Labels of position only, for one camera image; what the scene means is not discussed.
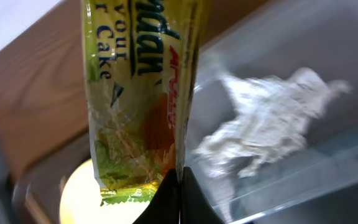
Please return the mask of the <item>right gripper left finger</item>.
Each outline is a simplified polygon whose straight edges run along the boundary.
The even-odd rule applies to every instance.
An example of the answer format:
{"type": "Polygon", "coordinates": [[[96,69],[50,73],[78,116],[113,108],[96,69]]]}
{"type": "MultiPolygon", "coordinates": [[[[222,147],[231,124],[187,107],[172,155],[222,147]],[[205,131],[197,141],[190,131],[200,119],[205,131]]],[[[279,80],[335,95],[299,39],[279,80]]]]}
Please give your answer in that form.
{"type": "Polygon", "coordinates": [[[134,224],[179,224],[179,186],[175,169],[170,169],[148,207],[134,224]]]}

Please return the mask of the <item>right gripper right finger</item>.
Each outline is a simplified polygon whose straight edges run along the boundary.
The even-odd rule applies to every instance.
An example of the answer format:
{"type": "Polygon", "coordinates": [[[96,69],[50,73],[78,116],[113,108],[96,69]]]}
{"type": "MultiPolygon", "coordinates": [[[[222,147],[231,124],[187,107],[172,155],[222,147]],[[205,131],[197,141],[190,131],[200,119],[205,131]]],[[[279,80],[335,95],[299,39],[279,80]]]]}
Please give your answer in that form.
{"type": "Polygon", "coordinates": [[[180,224],[223,224],[210,206],[189,167],[184,167],[180,184],[180,224]]]}

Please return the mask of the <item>white napkin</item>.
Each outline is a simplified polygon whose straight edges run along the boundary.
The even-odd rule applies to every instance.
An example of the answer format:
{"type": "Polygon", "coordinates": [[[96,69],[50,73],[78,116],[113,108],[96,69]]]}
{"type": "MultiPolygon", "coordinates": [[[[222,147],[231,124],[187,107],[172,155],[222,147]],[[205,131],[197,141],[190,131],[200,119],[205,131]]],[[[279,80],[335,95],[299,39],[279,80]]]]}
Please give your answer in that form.
{"type": "Polygon", "coordinates": [[[221,80],[236,116],[195,149],[204,173],[214,179],[234,172],[238,158],[243,162],[237,176],[244,178],[255,176],[262,164],[304,149],[312,120],[323,118],[332,101],[352,91],[348,81],[325,82],[307,67],[286,80],[275,75],[238,78],[230,73],[221,80]]]}

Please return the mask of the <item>green yellow snack wrapper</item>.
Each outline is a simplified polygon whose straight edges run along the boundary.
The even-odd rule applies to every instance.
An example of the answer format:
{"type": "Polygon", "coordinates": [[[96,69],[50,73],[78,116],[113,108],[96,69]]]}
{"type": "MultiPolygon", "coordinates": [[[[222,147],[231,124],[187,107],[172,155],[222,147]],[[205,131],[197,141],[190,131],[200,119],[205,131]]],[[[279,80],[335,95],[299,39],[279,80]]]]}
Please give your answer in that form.
{"type": "Polygon", "coordinates": [[[101,205],[148,202],[182,176],[210,1],[84,0],[89,143],[101,205]]]}

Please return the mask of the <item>yellow plate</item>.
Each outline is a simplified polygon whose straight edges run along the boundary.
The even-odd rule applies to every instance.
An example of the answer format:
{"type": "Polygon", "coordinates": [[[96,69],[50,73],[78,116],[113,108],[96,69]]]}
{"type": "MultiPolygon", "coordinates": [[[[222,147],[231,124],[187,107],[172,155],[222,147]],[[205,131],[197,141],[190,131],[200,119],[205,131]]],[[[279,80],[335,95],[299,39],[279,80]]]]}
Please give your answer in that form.
{"type": "Polygon", "coordinates": [[[99,184],[94,179],[92,161],[88,159],[65,184],[60,199],[59,221],[62,224],[133,223],[148,205],[148,202],[101,205],[99,184]]]}

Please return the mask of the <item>dark brown serving tray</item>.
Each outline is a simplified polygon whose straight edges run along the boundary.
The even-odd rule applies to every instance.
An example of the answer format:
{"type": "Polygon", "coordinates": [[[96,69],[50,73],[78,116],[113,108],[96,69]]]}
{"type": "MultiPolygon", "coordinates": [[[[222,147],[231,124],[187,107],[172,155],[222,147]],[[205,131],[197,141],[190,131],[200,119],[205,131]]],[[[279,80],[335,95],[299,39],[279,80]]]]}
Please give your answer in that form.
{"type": "Polygon", "coordinates": [[[58,223],[60,199],[71,174],[90,158],[86,133],[36,163],[14,187],[12,205],[20,223],[58,223]]]}

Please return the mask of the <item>clear plastic bin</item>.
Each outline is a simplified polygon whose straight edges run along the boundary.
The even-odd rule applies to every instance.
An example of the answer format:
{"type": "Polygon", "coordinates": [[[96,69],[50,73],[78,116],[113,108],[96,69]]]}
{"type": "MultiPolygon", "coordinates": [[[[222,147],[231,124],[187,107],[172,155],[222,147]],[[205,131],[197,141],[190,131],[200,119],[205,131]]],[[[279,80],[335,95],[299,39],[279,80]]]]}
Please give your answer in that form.
{"type": "Polygon", "coordinates": [[[358,0],[271,1],[206,46],[186,165],[224,223],[358,223],[358,0]]]}

